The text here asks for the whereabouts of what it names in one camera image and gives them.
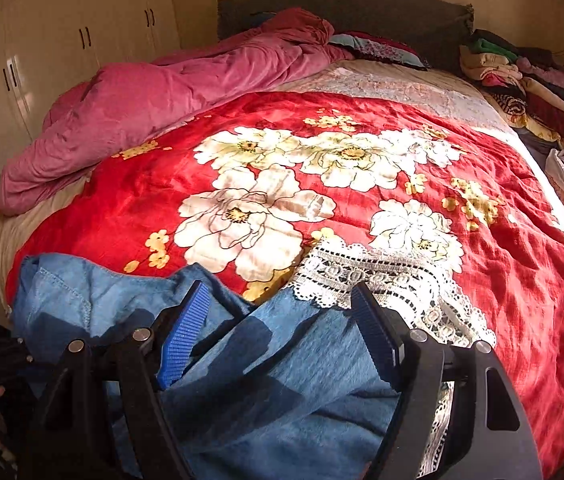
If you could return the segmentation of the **pink crumpled duvet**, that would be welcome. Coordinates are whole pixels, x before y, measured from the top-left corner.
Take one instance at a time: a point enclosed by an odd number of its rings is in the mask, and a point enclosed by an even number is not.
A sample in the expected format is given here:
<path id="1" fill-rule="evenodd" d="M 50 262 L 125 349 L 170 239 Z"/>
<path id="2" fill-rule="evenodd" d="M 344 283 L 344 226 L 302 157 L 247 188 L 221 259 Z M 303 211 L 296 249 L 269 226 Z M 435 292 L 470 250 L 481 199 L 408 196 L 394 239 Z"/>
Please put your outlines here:
<path id="1" fill-rule="evenodd" d="M 103 159 L 197 113 L 348 60 L 333 34 L 328 21 L 291 8 L 207 48 L 105 65 L 59 96 L 38 138 L 5 164 L 0 214 L 24 214 Z"/>

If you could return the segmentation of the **pile of folded clothes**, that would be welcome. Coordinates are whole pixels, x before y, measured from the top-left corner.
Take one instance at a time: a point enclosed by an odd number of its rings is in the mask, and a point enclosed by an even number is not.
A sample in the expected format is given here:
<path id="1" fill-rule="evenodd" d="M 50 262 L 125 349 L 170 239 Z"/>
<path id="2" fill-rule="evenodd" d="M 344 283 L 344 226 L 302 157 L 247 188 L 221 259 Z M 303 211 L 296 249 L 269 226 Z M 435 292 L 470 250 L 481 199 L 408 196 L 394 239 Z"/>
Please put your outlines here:
<path id="1" fill-rule="evenodd" d="M 460 45 L 460 69 L 529 151 L 544 157 L 564 148 L 564 65 L 551 51 L 476 29 Z"/>

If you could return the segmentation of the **dark grey headboard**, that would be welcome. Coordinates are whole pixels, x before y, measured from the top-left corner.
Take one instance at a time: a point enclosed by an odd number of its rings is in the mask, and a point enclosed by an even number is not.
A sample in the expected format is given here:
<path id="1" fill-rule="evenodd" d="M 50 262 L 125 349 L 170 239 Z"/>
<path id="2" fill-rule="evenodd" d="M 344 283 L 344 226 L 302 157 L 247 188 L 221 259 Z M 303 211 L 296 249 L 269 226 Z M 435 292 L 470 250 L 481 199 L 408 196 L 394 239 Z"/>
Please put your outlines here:
<path id="1" fill-rule="evenodd" d="M 474 9 L 442 0 L 219 0 L 217 36 L 253 28 L 273 13 L 302 8 L 329 21 L 338 34 L 366 32 L 412 47 L 429 66 L 457 73 L 460 44 L 471 37 Z"/>

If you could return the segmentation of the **red floral blanket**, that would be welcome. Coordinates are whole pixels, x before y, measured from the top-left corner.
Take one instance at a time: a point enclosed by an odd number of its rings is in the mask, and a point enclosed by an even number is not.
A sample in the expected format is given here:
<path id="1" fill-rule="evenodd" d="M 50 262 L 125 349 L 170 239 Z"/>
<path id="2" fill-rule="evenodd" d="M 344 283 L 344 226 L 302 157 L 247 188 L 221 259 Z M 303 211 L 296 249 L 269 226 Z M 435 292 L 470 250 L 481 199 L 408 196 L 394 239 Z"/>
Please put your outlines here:
<path id="1" fill-rule="evenodd" d="M 564 214 L 510 133 L 382 99 L 242 96 L 133 148 L 113 148 L 72 201 L 17 251 L 164 278 L 199 264 L 258 302 L 296 273 L 324 304 L 319 248 L 408 255 L 453 278 L 468 304 L 422 318 L 492 341 L 526 410 L 545 474 L 564 463 Z"/>

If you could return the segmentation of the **cream wardrobe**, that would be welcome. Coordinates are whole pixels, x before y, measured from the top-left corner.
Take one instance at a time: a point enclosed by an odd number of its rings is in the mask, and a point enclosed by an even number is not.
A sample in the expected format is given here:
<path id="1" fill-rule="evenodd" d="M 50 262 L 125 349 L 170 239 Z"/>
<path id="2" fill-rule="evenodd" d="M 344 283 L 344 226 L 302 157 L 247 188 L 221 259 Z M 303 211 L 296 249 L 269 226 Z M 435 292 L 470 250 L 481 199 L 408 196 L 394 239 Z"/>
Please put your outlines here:
<path id="1" fill-rule="evenodd" d="M 172 0 L 0 0 L 0 168 L 65 91 L 106 64 L 179 46 Z"/>

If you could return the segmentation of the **white lace cloth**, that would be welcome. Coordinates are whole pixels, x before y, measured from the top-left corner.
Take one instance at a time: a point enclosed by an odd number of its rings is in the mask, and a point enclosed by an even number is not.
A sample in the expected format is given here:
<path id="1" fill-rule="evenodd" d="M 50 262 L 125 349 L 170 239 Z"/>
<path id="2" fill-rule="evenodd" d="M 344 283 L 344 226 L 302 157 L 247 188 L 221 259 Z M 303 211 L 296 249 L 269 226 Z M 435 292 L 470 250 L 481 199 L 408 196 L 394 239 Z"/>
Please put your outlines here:
<path id="1" fill-rule="evenodd" d="M 360 282 L 410 330 L 425 330 L 442 344 L 497 341 L 446 270 L 411 254 L 346 245 L 336 236 L 319 242 L 282 292 L 284 304 L 305 318 L 283 379 L 303 400 L 280 430 L 301 479 L 359 474 L 378 452 L 402 398 L 375 366 L 387 349 L 369 348 L 354 318 L 350 293 Z"/>

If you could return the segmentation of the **patterned pillow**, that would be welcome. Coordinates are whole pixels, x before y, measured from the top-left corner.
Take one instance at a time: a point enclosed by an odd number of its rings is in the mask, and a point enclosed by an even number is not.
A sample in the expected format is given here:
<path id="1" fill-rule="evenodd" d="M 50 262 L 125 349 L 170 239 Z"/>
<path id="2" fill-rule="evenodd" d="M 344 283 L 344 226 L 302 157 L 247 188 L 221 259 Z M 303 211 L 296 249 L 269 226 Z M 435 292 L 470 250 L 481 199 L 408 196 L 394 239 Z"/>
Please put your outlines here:
<path id="1" fill-rule="evenodd" d="M 365 32 L 343 32 L 331 37 L 329 44 L 352 52 L 355 58 L 395 64 L 415 70 L 430 67 L 416 50 L 399 41 L 375 37 Z"/>

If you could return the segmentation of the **blue denim jeans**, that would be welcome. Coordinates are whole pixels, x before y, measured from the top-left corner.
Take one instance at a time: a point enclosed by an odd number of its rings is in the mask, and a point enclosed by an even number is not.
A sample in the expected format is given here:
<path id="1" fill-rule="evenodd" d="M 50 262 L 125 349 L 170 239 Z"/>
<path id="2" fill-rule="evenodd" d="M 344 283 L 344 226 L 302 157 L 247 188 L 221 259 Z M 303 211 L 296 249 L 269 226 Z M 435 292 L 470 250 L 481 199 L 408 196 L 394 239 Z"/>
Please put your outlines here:
<path id="1" fill-rule="evenodd" d="M 255 306 L 198 264 L 151 278 L 45 254 L 22 263 L 12 322 L 35 359 L 56 362 L 74 339 L 110 344 L 152 324 L 194 282 L 210 290 L 208 315 L 183 376 L 160 396 L 194 474 L 358 478 L 399 396 L 342 310 L 289 289 Z"/>

